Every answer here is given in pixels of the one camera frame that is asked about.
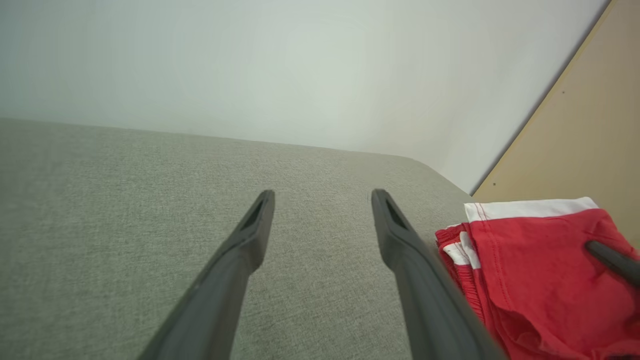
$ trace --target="beige wooden board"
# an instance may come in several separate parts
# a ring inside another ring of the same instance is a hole
[[[640,245],[640,1],[609,4],[474,198],[591,197]]]

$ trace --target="textured fabric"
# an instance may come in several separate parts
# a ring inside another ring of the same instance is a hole
[[[422,238],[471,198],[397,156],[0,120],[0,358],[136,357],[264,189],[234,359],[406,359],[370,196]]]
[[[436,233],[440,255],[512,359],[640,356],[640,293],[584,249],[638,258],[606,211],[589,198],[465,207],[469,223]]]

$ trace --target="white wall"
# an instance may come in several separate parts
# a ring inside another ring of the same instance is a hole
[[[604,0],[2,0],[0,117],[295,143],[482,180]]]

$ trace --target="red cloth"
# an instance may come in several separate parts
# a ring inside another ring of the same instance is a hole
[[[469,223],[436,233],[471,308],[512,359],[640,356],[638,291],[584,249],[638,259],[589,198],[466,204]]]

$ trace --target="gray upholstered sofa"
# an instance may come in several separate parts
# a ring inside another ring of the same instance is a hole
[[[136,357],[263,189],[234,359],[406,359],[370,194],[424,241],[471,198],[408,158],[0,120],[0,358]]]

